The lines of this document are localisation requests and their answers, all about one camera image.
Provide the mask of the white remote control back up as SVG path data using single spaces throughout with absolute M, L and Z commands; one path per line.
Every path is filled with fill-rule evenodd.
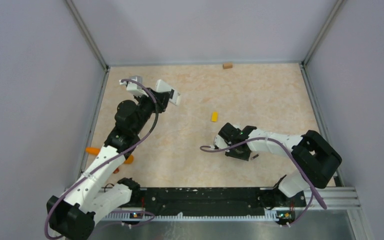
M 155 85 L 155 91 L 157 93 L 169 93 L 169 102 L 175 106 L 179 106 L 181 103 L 181 93 L 169 85 L 162 79 L 158 79 Z

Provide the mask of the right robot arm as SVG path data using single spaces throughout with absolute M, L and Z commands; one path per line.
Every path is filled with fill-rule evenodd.
M 326 188 L 342 163 L 342 157 L 315 130 L 291 135 L 250 125 L 239 129 L 226 123 L 215 136 L 214 146 L 225 149 L 228 157 L 245 161 L 262 152 L 290 158 L 296 170 L 287 174 L 273 192 L 273 200 L 279 206 L 287 206 L 303 190 Z

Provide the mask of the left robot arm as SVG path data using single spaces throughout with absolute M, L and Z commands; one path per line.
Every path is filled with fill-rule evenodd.
M 105 193 L 99 192 L 116 168 L 151 134 L 168 104 L 180 104 L 181 94 L 170 86 L 144 87 L 130 93 L 134 99 L 118 104 L 115 126 L 91 165 L 61 196 L 48 200 L 44 224 L 48 240 L 86 240 L 98 222 L 116 208 L 124 204 L 134 207 L 140 202 L 141 194 L 129 178 Z

